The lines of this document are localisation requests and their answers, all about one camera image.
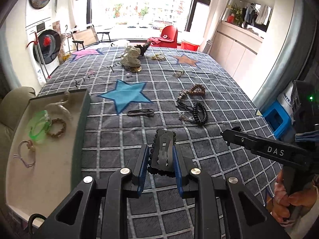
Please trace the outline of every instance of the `plastic bag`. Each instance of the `plastic bag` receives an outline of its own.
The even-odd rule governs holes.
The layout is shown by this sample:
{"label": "plastic bag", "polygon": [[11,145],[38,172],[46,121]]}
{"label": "plastic bag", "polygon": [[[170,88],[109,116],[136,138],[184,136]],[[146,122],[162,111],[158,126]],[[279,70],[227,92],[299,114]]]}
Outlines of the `plastic bag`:
{"label": "plastic bag", "polygon": [[291,93],[292,93],[292,87],[293,83],[290,81],[289,85],[279,96],[277,97],[278,102],[280,105],[285,109],[285,111],[288,113],[291,119],[293,119],[292,116],[292,104],[291,104]]}

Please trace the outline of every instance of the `red bucket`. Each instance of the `red bucket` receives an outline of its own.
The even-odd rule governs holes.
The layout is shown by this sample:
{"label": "red bucket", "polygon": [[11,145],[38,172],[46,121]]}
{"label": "red bucket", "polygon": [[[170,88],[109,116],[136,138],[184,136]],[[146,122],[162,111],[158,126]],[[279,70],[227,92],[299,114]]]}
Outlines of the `red bucket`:
{"label": "red bucket", "polygon": [[197,49],[199,47],[200,47],[200,45],[194,45],[194,44],[188,43],[184,40],[181,42],[181,49],[188,49],[191,51],[197,51]]}

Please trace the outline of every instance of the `washing machine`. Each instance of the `washing machine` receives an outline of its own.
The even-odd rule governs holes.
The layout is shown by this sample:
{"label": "washing machine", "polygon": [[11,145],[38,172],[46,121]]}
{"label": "washing machine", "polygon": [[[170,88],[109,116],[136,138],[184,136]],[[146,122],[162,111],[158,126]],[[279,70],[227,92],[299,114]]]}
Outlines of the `washing machine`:
{"label": "washing machine", "polygon": [[39,38],[41,54],[45,66],[40,64],[34,43],[28,46],[33,68],[41,85],[59,66],[58,53],[61,47],[60,35],[52,29],[53,19],[56,15],[57,0],[27,0],[26,4],[26,33],[28,42],[35,41],[35,33]]}
{"label": "washing machine", "polygon": [[59,66],[58,53],[61,48],[60,34],[52,29],[51,18],[39,21],[30,25],[27,29],[28,42],[35,41],[35,33],[38,35],[41,54],[44,65],[41,65],[41,58],[38,58],[34,43],[30,43],[28,50],[30,53],[33,68],[38,76],[38,81],[44,85],[46,78]]}

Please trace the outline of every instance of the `human hand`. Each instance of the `human hand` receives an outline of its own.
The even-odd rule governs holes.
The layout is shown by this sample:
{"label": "human hand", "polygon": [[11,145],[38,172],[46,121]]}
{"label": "human hand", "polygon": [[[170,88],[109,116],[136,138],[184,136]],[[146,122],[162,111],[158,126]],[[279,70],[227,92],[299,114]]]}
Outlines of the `human hand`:
{"label": "human hand", "polygon": [[311,189],[298,191],[288,196],[283,185],[282,170],[277,175],[274,193],[275,196],[273,199],[272,216],[279,223],[284,222],[283,218],[290,217],[290,213],[287,208],[290,204],[294,206],[305,206],[312,208],[317,200],[317,190],[315,186],[313,186]]}

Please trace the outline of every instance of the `green bracelet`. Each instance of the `green bracelet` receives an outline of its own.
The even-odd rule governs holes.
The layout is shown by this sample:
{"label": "green bracelet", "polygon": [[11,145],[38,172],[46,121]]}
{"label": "green bracelet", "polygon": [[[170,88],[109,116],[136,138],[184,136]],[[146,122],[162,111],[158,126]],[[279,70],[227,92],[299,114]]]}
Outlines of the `green bracelet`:
{"label": "green bracelet", "polygon": [[51,125],[52,120],[47,111],[36,113],[28,123],[30,139],[34,142],[43,140]]}

